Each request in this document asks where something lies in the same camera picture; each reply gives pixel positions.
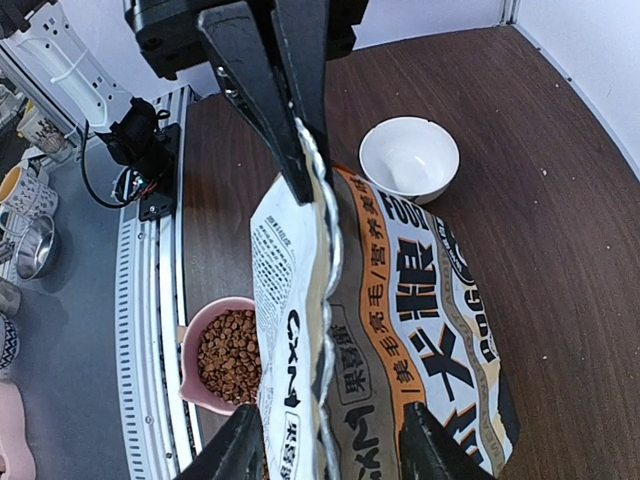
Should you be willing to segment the brown pet food bag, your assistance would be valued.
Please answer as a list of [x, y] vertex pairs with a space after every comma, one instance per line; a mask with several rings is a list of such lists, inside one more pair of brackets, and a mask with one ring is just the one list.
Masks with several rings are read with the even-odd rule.
[[402, 479], [423, 403], [495, 478], [519, 434], [485, 314], [446, 223], [324, 161], [297, 126], [313, 200], [277, 177], [251, 218], [258, 406], [274, 479]]

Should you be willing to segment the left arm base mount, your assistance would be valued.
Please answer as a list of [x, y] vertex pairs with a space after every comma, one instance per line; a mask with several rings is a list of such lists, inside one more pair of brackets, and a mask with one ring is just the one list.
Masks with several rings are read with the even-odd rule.
[[123, 119], [98, 135], [115, 163], [125, 168], [125, 179], [116, 183], [116, 202], [137, 203], [141, 222], [175, 211], [181, 127], [177, 122], [162, 127], [169, 117], [168, 110], [134, 97]]

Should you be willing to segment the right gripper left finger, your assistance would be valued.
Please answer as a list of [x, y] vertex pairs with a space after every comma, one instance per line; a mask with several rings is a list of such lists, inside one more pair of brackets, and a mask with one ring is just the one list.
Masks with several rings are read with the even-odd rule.
[[175, 480], [259, 480], [263, 478], [263, 458], [259, 411], [253, 405], [242, 405]]

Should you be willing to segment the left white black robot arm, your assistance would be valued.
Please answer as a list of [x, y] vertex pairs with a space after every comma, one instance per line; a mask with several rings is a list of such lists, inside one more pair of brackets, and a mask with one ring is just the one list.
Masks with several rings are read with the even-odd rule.
[[[264, 140], [294, 198], [313, 193], [297, 126], [329, 153], [325, 66], [349, 55], [363, 1], [127, 1], [124, 18], [155, 74], [209, 64], [234, 108]], [[76, 103], [86, 132], [134, 178], [131, 200], [173, 196], [176, 156], [162, 139], [166, 113], [120, 87], [56, 1], [5, 1], [1, 36], [30, 54]]]

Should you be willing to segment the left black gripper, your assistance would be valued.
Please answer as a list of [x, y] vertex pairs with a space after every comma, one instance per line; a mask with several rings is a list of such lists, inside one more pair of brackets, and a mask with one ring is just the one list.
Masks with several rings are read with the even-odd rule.
[[295, 126], [313, 135], [333, 182], [325, 66], [348, 55], [366, 1], [125, 1], [126, 23], [157, 77], [210, 61], [225, 95], [259, 133], [300, 204], [313, 200]]

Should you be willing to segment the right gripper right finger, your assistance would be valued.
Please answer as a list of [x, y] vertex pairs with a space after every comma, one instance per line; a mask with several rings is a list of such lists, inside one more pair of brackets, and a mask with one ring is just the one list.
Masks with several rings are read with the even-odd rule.
[[404, 405], [399, 456], [404, 480], [495, 479], [462, 450], [420, 402]]

